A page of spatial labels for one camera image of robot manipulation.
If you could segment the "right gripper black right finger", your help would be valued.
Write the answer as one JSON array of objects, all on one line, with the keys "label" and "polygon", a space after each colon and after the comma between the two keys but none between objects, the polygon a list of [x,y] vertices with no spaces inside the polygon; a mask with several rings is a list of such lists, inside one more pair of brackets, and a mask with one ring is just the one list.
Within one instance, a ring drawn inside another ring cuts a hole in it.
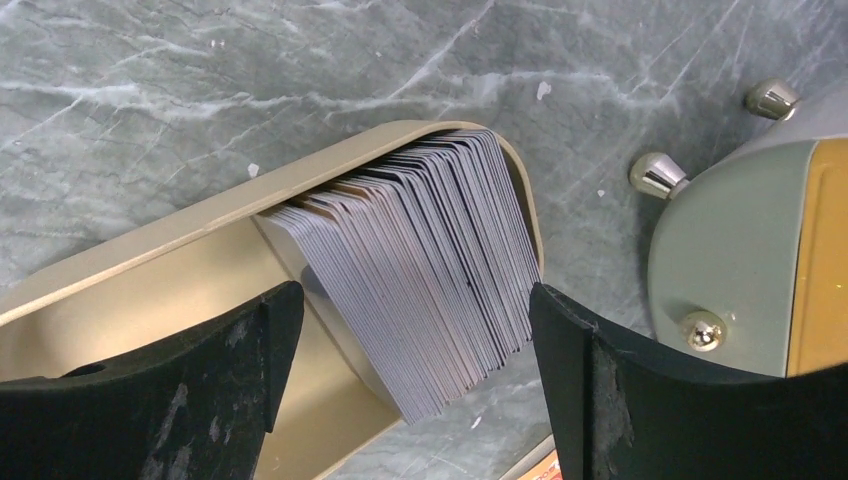
[{"label": "right gripper black right finger", "polygon": [[847,368],[702,360],[537,283],[529,321],[567,479],[843,479]]}]

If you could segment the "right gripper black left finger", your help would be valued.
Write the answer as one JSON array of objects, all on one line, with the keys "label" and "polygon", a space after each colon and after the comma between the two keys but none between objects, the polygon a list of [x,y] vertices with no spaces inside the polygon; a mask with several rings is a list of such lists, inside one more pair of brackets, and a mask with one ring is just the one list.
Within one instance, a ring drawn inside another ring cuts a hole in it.
[{"label": "right gripper black left finger", "polygon": [[1,385],[5,479],[249,479],[304,318],[287,281],[214,319],[58,377]]}]

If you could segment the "beige plastic tray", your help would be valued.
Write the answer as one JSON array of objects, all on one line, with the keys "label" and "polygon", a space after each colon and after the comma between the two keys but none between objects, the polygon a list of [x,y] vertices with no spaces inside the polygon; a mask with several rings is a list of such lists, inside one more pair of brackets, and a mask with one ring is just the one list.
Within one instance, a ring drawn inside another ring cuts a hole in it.
[{"label": "beige plastic tray", "polygon": [[[287,281],[302,286],[280,263],[258,215],[414,140],[456,129],[486,128],[389,122],[37,272],[1,303],[1,385],[58,378],[214,319]],[[499,138],[516,166],[542,272],[527,172]],[[303,291],[290,375],[249,479],[322,479],[406,422],[356,371]]]}]

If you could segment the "orange patterned card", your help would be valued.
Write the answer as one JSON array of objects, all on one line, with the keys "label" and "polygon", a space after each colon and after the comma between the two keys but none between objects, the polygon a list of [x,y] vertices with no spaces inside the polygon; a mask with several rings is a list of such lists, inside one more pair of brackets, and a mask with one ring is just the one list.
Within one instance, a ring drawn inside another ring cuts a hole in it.
[{"label": "orange patterned card", "polygon": [[499,480],[562,480],[559,458],[552,434],[533,447]]}]

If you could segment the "stack of grey cards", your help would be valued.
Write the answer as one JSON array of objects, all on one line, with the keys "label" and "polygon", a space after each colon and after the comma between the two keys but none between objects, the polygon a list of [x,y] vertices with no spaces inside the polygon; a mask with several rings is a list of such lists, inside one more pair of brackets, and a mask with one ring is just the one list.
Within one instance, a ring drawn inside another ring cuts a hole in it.
[{"label": "stack of grey cards", "polygon": [[440,414],[532,333],[536,242],[488,129],[436,132],[257,217],[356,371],[407,423]]}]

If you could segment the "round pastel drawer box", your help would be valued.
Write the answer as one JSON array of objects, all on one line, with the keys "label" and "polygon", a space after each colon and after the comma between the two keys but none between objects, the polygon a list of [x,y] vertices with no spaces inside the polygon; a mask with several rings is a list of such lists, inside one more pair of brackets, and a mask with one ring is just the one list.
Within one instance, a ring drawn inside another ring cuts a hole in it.
[{"label": "round pastel drawer box", "polygon": [[763,134],[690,176],[652,152],[629,173],[666,201],[647,261],[657,340],[785,377],[847,360],[847,84],[809,97],[767,79]]}]

